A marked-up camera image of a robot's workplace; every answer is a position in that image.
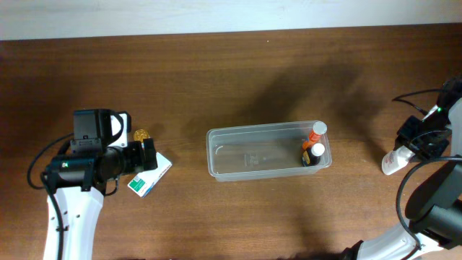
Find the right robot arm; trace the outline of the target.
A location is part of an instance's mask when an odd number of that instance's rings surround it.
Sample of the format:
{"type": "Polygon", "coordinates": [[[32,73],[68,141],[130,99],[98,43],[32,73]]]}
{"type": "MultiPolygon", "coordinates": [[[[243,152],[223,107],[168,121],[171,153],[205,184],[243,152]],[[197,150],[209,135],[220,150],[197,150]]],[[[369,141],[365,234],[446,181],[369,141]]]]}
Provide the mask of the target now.
{"type": "Polygon", "coordinates": [[[397,132],[395,147],[382,160],[386,175],[410,162],[396,194],[399,223],[383,235],[345,248],[341,259],[419,259],[461,245],[461,76],[436,89],[435,105],[410,116],[397,132]],[[443,166],[423,181],[404,208],[401,198],[409,179],[433,163],[443,166]]]}

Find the dark bottle white cap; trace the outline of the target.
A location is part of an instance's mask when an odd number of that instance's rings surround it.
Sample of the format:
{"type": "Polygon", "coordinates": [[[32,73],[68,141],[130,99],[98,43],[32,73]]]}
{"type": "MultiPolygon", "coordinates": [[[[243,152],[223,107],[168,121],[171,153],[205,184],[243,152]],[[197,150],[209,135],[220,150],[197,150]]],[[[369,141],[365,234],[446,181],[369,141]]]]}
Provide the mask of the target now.
{"type": "Polygon", "coordinates": [[[307,166],[317,165],[321,161],[321,156],[326,151],[326,148],[321,143],[316,143],[312,147],[307,148],[302,154],[302,164],[307,166]]]}

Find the white green medicine box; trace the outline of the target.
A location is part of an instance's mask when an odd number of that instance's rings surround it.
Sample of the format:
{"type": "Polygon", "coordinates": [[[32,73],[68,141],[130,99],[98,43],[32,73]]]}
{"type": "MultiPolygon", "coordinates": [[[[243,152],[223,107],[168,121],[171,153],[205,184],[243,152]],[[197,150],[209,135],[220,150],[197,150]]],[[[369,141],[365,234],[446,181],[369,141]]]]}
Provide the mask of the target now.
{"type": "Polygon", "coordinates": [[[155,170],[140,172],[127,184],[127,187],[141,198],[144,198],[154,188],[173,165],[159,152],[156,154],[156,159],[158,167],[155,170]]]}

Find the white pump lotion bottle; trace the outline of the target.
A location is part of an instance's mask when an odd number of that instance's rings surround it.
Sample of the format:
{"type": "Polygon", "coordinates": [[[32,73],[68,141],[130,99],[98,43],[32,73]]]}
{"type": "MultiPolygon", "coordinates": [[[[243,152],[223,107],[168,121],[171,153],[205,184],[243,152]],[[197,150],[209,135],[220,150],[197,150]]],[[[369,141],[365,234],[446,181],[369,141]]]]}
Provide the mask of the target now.
{"type": "Polygon", "coordinates": [[[395,173],[408,165],[413,156],[415,156],[415,153],[405,146],[390,151],[382,159],[382,172],[387,176],[395,173]]]}

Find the orange tube white cap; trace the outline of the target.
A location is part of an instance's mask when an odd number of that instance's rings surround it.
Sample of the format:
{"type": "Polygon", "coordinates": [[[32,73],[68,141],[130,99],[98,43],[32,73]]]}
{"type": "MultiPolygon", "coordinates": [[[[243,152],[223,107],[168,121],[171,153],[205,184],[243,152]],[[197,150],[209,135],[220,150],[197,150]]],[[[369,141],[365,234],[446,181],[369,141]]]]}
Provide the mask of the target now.
{"type": "Polygon", "coordinates": [[[316,121],[313,124],[311,132],[308,134],[308,139],[305,140],[302,144],[302,148],[306,150],[307,148],[311,148],[314,144],[316,144],[321,137],[327,132],[327,125],[322,121],[316,121]]]}

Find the small jar gold lid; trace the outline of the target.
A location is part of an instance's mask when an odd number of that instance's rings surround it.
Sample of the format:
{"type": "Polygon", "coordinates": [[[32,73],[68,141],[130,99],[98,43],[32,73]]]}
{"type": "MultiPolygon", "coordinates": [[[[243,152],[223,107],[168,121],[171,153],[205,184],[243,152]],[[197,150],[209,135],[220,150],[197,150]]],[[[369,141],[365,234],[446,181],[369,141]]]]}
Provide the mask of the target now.
{"type": "Polygon", "coordinates": [[[143,142],[145,139],[150,139],[150,135],[145,129],[138,129],[134,132],[134,141],[143,142]]]}

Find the clear plastic container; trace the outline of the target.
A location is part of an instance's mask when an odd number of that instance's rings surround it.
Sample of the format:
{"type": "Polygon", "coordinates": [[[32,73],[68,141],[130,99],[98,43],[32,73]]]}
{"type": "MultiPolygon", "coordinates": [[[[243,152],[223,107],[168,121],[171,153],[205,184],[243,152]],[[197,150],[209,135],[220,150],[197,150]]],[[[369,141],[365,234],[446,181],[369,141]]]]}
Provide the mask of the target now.
{"type": "Polygon", "coordinates": [[[211,129],[206,135],[208,169],[219,182],[262,178],[306,176],[332,163],[326,134],[319,143],[325,147],[317,165],[302,164],[302,144],[314,121],[270,123],[211,129]]]}

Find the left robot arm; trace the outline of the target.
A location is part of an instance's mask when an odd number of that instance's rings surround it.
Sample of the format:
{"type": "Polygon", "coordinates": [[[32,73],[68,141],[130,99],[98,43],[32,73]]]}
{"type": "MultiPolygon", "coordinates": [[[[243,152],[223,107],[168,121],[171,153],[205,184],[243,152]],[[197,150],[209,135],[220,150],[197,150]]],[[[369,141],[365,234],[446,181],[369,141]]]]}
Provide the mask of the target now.
{"type": "Polygon", "coordinates": [[[44,259],[91,259],[108,182],[158,167],[152,138],[127,140],[127,112],[76,110],[73,118],[73,134],[40,175],[48,195],[44,259]]]}

